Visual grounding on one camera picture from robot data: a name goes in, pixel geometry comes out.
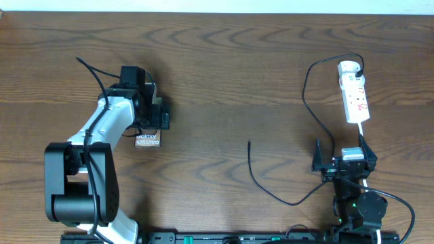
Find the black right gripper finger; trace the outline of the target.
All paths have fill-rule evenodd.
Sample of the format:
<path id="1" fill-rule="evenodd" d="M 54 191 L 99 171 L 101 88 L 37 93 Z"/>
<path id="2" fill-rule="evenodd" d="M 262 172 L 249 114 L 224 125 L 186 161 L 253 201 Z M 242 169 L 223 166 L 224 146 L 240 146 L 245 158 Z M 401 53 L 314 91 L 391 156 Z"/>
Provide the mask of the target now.
<path id="1" fill-rule="evenodd" d="M 323 168 L 322 163 L 323 163 L 323 160 L 322 160 L 320 141 L 319 141 L 319 139 L 316 139 L 315 152 L 314 152 L 312 163 L 311 163 L 312 171 L 321 171 Z"/>
<path id="2" fill-rule="evenodd" d="M 359 146 L 362 149 L 363 155 L 365 157 L 365 161 L 368 165 L 368 169 L 374 169 L 376 167 L 376 162 L 378 160 L 378 157 L 368 146 L 368 144 L 366 143 L 362 135 L 359 135 Z"/>

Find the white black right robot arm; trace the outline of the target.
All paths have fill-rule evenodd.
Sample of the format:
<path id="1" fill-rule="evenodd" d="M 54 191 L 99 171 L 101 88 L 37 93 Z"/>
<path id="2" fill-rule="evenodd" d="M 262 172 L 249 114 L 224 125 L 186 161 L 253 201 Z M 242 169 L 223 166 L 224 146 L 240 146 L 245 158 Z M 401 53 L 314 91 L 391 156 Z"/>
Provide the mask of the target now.
<path id="1" fill-rule="evenodd" d="M 334 215 L 339 224 L 323 232 L 323 239 L 335 243 L 384 243 L 380 229 L 387 211 L 387 200 L 362 182 L 367 179 L 378 158 L 359 136 L 359 146 L 345 148 L 340 157 L 323 162 L 320 143 L 316 142 L 312 170 L 321 173 L 324 183 L 334 186 Z"/>

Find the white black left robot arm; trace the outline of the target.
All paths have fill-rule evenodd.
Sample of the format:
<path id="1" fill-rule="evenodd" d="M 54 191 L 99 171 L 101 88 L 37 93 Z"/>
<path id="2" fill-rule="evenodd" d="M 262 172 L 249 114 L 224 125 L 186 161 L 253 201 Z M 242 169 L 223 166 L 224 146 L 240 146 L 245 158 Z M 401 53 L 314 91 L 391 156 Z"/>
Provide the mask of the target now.
<path id="1" fill-rule="evenodd" d="M 44 152 L 45 212 L 52 222 L 76 227 L 61 243 L 148 243 L 139 223 L 119 206 L 113 151 L 125 130 L 168 125 L 155 83 L 106 89 L 87 123 L 66 142 Z"/>

